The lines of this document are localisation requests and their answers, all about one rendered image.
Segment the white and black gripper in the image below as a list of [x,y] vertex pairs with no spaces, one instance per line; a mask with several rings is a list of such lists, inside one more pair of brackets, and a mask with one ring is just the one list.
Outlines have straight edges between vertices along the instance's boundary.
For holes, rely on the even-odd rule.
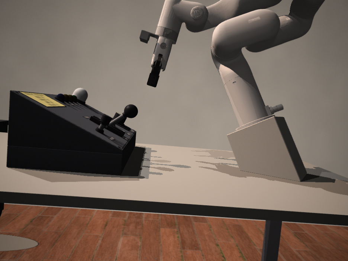
[[147,82],[147,85],[152,87],[157,86],[160,70],[165,71],[172,44],[176,44],[174,40],[164,36],[159,35],[154,37],[157,39],[157,42],[151,62],[152,71]]

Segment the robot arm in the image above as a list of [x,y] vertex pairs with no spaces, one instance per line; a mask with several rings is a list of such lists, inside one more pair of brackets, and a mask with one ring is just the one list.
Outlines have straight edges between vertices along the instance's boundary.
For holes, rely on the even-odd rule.
[[261,52],[302,37],[324,1],[293,0],[289,15],[278,17],[266,8],[281,0],[220,0],[208,7],[185,0],[165,0],[156,33],[142,30],[139,38],[148,43],[150,37],[160,35],[176,42],[183,22],[191,32],[216,27],[211,55],[239,123],[238,131],[284,109],[282,104],[265,106],[241,49]]

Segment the black control console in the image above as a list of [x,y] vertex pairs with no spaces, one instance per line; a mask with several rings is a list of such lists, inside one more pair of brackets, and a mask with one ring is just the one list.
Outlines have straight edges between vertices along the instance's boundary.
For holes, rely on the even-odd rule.
[[138,114],[129,104],[114,117],[72,95],[10,90],[7,165],[13,168],[121,175],[136,131],[124,124]]

